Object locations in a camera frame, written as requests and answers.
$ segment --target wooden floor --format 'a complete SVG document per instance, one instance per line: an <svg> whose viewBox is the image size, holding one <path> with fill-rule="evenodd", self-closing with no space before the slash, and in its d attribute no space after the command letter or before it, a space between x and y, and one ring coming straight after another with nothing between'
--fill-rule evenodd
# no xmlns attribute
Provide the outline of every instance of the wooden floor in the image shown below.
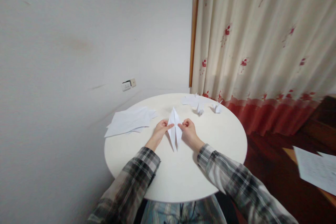
<svg viewBox="0 0 336 224"><path fill-rule="evenodd" d="M297 165L282 148L297 146L310 152L336 155L313 138L298 132L294 136L256 133L247 138L244 165L299 223L336 223L336 208L312 184L300 179Z"/></svg>

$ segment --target table top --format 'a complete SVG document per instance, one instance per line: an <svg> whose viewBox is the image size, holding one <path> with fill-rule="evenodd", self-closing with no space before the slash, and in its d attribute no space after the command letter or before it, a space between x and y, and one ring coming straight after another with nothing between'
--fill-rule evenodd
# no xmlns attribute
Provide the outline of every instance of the table top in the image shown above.
<svg viewBox="0 0 336 224"><path fill-rule="evenodd" d="M143 147L151 137L157 123L169 119L175 107L180 120L190 118L196 127L198 137L211 145L218 152L244 163L247 152L247 139L244 128L238 118L226 107L221 113L214 113L212 104L215 101L203 97L204 113L199 116L197 109L190 105L182 105L183 93L172 93L154 96L143 100L132 107L147 106L157 111L158 117L150 122L150 127L141 133L121 134L105 140L105 160L114 177L118 176L125 164ZM181 141L177 152L173 152L168 133L157 147L155 153L161 164L156 177L149 186L145 198L161 202L187 202L205 198L218 189L208 180L198 167L194 153Z"/></svg>

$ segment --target wall socket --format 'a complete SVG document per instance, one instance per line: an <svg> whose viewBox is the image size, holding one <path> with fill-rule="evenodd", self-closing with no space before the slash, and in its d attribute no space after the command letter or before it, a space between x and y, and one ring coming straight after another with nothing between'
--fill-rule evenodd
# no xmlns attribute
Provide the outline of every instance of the wall socket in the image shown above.
<svg viewBox="0 0 336 224"><path fill-rule="evenodd" d="M131 86L132 88L134 88L137 85L137 83L135 82L135 79L131 79Z"/></svg>
<svg viewBox="0 0 336 224"><path fill-rule="evenodd" d="M129 81L126 81L126 82L122 83L122 84L121 84L121 89L122 89L123 91L126 91L126 90L128 90L128 89L131 89L131 81L129 80Z"/></svg>

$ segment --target plaid shirt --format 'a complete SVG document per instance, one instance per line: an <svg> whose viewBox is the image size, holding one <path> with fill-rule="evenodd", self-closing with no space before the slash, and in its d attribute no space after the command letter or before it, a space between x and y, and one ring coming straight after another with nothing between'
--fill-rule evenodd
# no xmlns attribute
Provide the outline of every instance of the plaid shirt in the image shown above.
<svg viewBox="0 0 336 224"><path fill-rule="evenodd" d="M295 218L242 164L204 145L198 165L212 183L234 200L249 223L297 223ZM160 158L142 147L103 194L88 223L133 223L136 212L155 176Z"/></svg>

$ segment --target wall stain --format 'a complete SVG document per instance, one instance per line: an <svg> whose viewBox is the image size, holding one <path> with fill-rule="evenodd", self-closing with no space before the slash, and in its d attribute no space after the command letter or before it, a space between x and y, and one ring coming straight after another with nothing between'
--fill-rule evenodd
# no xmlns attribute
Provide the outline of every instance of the wall stain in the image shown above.
<svg viewBox="0 0 336 224"><path fill-rule="evenodd" d="M90 41L75 37L62 37L60 42L64 46L82 53L91 53L93 51L93 44Z"/></svg>
<svg viewBox="0 0 336 224"><path fill-rule="evenodd" d="M103 85L99 85L99 86L96 86L96 87L92 87L91 90L98 89L98 88L103 87L105 85L107 85L107 84L103 84Z"/></svg>

